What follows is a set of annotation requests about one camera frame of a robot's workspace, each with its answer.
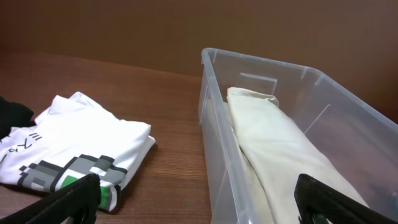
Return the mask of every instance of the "wooden table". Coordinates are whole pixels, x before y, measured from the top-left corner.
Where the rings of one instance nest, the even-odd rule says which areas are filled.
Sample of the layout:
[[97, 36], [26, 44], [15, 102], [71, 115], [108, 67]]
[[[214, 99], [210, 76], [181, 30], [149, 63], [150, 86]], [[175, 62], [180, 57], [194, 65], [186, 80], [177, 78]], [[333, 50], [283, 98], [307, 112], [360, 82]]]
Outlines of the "wooden table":
[[[209, 223], [210, 196], [198, 124], [201, 78], [37, 52], [0, 52], [0, 96], [35, 115], [55, 95], [80, 91], [119, 119], [152, 125], [156, 145], [118, 212], [97, 223]], [[0, 218], [40, 197], [0, 187]]]

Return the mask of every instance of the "white cloth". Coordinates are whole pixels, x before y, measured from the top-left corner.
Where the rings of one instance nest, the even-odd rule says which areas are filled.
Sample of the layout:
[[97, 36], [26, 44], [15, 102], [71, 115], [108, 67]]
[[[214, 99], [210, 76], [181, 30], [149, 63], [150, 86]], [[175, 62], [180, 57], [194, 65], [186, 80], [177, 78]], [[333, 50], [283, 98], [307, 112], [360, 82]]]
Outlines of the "white cloth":
[[89, 173], [98, 174], [107, 211], [155, 143], [150, 125], [119, 120], [82, 93], [56, 96], [35, 119], [36, 126], [12, 128], [0, 143], [0, 182], [56, 191]]
[[367, 206], [328, 158], [266, 95], [231, 87], [227, 101], [239, 146], [264, 188], [275, 223], [297, 223], [294, 190], [299, 174], [308, 174]]

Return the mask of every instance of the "green patch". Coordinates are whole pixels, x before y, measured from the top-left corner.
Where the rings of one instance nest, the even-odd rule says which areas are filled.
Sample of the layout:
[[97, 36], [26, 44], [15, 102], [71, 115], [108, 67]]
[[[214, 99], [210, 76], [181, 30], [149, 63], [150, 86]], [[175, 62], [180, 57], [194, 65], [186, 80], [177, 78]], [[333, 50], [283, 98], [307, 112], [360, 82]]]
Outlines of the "green patch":
[[[61, 188], [64, 188], [64, 187], [70, 185], [71, 183], [73, 183], [76, 180], [78, 180], [78, 179], [68, 175], [65, 178], [65, 180], [62, 182]], [[106, 199], [108, 198], [108, 188], [100, 186], [100, 189], [101, 189], [101, 203], [98, 207], [105, 209]]]

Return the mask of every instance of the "translucent storage box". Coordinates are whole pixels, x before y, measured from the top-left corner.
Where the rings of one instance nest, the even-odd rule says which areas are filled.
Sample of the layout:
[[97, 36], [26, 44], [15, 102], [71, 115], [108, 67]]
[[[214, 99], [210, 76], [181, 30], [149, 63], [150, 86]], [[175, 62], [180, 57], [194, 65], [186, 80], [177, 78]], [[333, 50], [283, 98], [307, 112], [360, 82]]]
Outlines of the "translucent storage box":
[[398, 126], [321, 71], [204, 49], [199, 118], [213, 218], [255, 224], [243, 165], [223, 102], [231, 86], [275, 95], [279, 108], [329, 158], [369, 207], [398, 220]]

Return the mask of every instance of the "brown wall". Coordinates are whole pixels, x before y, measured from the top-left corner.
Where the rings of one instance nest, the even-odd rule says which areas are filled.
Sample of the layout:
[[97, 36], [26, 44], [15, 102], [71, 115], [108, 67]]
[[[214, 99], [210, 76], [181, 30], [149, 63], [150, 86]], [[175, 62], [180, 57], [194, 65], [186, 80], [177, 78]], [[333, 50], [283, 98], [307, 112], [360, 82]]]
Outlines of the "brown wall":
[[0, 47], [201, 75], [216, 47], [323, 70], [398, 109], [396, 0], [0, 0]]

